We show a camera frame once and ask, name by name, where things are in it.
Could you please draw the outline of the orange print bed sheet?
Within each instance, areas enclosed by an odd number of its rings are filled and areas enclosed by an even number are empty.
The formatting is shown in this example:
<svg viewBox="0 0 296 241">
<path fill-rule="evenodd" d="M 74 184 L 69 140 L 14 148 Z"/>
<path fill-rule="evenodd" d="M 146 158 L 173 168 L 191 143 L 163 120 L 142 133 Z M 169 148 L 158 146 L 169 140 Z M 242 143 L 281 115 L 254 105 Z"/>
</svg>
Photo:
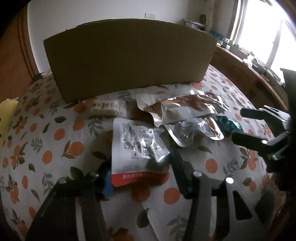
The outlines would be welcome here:
<svg viewBox="0 0 296 241">
<path fill-rule="evenodd" d="M 93 115 L 93 102 L 66 104 L 49 75 L 33 84 L 18 103 L 1 150 L 1 199 L 6 221 L 21 240 L 58 179 L 75 179 L 111 156 L 113 118 Z M 263 159 L 230 138 L 213 141 L 197 136 L 181 154 L 211 178 L 233 176 L 252 206 L 266 187 L 274 191 L 273 212 L 286 202 L 287 194 L 266 172 Z M 102 207 L 116 240 L 181 240 L 190 202 L 170 176 L 160 186 L 118 188 Z"/>
</svg>

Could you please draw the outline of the window with brown frame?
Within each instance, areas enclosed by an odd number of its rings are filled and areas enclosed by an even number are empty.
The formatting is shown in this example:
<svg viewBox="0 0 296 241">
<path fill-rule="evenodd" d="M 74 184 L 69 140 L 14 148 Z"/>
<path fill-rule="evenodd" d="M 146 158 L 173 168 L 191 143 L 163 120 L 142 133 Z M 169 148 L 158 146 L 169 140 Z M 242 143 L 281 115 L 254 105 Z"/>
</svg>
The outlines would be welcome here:
<svg viewBox="0 0 296 241">
<path fill-rule="evenodd" d="M 295 30 L 275 1 L 236 1 L 230 40 L 284 83 L 283 69 L 295 71 Z"/>
</svg>

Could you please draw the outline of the white red strips snack bag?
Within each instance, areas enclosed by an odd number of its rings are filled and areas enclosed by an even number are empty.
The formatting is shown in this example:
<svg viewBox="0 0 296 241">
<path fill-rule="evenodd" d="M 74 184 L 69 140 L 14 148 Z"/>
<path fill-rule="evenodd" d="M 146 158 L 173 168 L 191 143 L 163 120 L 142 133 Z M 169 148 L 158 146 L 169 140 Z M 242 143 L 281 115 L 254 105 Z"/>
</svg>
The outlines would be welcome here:
<svg viewBox="0 0 296 241">
<path fill-rule="evenodd" d="M 199 90 L 138 93 L 136 101 L 140 110 L 151 114 L 156 127 L 230 110 L 221 96 Z"/>
</svg>

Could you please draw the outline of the small white snack bar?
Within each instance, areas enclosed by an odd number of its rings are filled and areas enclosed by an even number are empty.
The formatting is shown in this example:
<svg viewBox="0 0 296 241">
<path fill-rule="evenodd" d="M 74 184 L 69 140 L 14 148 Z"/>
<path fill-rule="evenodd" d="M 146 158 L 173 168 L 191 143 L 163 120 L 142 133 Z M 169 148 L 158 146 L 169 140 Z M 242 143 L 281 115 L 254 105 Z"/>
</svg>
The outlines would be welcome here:
<svg viewBox="0 0 296 241">
<path fill-rule="evenodd" d="M 93 101 L 93 106 L 90 109 L 92 114 L 105 116 L 118 116 L 120 115 L 119 103 L 116 100 L 102 100 L 96 99 Z"/>
</svg>

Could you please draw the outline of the wooden wardrobe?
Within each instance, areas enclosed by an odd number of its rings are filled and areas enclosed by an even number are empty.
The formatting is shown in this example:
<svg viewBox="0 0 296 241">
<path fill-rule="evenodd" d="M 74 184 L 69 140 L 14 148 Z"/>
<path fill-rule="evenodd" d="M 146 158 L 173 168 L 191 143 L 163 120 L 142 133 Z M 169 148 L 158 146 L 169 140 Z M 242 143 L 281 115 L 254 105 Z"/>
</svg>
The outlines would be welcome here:
<svg viewBox="0 0 296 241">
<path fill-rule="evenodd" d="M 38 73 L 25 6 L 1 37 L 1 101 L 20 97 Z"/>
</svg>

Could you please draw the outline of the white wall switch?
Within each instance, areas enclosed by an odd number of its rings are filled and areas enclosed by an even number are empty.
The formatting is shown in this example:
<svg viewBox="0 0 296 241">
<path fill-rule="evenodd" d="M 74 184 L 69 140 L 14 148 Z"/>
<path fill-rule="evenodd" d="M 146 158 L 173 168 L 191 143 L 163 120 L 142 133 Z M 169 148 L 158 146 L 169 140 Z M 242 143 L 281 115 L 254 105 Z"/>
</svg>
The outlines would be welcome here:
<svg viewBox="0 0 296 241">
<path fill-rule="evenodd" d="M 155 14 L 148 14 L 148 13 L 145 13 L 145 18 L 148 18 L 148 19 L 155 19 L 155 18 L 156 18 L 156 15 L 155 15 Z"/>
</svg>

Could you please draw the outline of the teal snack wrapper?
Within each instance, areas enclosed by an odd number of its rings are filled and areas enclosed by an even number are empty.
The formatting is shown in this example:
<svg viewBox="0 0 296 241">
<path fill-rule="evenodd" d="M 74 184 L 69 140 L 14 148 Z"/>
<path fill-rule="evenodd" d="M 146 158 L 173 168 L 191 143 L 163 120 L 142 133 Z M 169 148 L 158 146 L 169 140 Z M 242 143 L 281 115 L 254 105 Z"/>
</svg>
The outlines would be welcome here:
<svg viewBox="0 0 296 241">
<path fill-rule="evenodd" d="M 242 133 L 243 128 L 239 122 L 234 121 L 233 119 L 227 116 L 216 116 L 215 121 L 219 128 L 228 133 Z"/>
</svg>

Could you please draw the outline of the wooden window cabinet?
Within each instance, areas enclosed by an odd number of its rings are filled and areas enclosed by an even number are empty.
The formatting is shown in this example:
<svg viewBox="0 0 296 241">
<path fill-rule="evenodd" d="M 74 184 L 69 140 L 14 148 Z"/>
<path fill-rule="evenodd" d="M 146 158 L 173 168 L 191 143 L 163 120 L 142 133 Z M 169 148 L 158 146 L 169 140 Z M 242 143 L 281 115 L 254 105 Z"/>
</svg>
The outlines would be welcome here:
<svg viewBox="0 0 296 241">
<path fill-rule="evenodd" d="M 269 81 L 231 52 L 216 47 L 210 64 L 223 73 L 256 107 L 264 105 L 288 111 L 287 94 L 275 81 Z"/>
</svg>

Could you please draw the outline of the white red bottom snack bag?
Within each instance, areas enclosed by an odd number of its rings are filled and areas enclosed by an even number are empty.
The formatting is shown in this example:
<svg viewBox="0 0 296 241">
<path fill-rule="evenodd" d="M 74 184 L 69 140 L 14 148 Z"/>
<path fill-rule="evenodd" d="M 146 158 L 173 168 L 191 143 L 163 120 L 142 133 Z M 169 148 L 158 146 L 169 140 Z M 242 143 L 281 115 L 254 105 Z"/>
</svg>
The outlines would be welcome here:
<svg viewBox="0 0 296 241">
<path fill-rule="evenodd" d="M 135 182 L 161 185 L 170 176 L 170 151 L 163 128 L 124 118 L 113 122 L 111 183 L 115 187 Z"/>
</svg>

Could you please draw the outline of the brown cardboard box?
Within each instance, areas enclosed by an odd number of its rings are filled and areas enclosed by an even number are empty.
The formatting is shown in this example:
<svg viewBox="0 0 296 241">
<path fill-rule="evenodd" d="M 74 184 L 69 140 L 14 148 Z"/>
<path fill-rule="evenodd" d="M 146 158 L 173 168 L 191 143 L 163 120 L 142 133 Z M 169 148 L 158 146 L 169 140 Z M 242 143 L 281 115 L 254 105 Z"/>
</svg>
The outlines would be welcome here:
<svg viewBox="0 0 296 241">
<path fill-rule="evenodd" d="M 66 103 L 112 92 L 201 81 L 217 39 L 174 23 L 144 19 L 89 22 L 44 40 Z"/>
</svg>

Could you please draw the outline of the yellow plush pillow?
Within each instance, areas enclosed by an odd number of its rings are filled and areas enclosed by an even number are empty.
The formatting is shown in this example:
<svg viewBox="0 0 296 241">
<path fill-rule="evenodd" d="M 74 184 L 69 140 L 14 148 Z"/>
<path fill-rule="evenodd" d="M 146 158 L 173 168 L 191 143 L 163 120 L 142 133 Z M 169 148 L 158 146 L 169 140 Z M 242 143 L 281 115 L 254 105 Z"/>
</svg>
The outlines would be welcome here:
<svg viewBox="0 0 296 241">
<path fill-rule="evenodd" d="M 17 105 L 18 105 L 18 100 L 16 100 L 16 99 L 7 99 L 7 100 L 1 102 L 1 109 L 0 109 L 1 147 L 3 146 L 3 143 L 5 141 L 6 131 L 8 129 L 11 117 L 14 114 L 14 111 L 15 111 Z"/>
</svg>

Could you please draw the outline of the clutter pile on cabinet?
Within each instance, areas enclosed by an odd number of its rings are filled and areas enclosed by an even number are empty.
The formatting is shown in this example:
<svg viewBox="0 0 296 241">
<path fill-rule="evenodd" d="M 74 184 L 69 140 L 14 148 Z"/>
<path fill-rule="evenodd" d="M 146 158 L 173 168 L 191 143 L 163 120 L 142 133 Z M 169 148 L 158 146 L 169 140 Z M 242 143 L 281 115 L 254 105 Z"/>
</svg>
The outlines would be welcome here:
<svg viewBox="0 0 296 241">
<path fill-rule="evenodd" d="M 260 75 L 265 76 L 267 79 L 276 80 L 280 82 L 280 77 L 275 74 L 267 65 L 264 65 L 252 52 L 243 50 L 237 44 L 234 44 L 231 40 L 216 32 L 215 30 L 206 31 L 206 25 L 191 21 L 189 19 L 183 19 L 184 25 L 194 30 L 202 31 L 207 34 L 210 34 L 217 38 L 217 46 L 221 49 L 226 50 L 227 53 L 233 54 L 239 60 L 241 60 L 245 65 L 248 65 L 250 68 L 254 69 Z"/>
</svg>

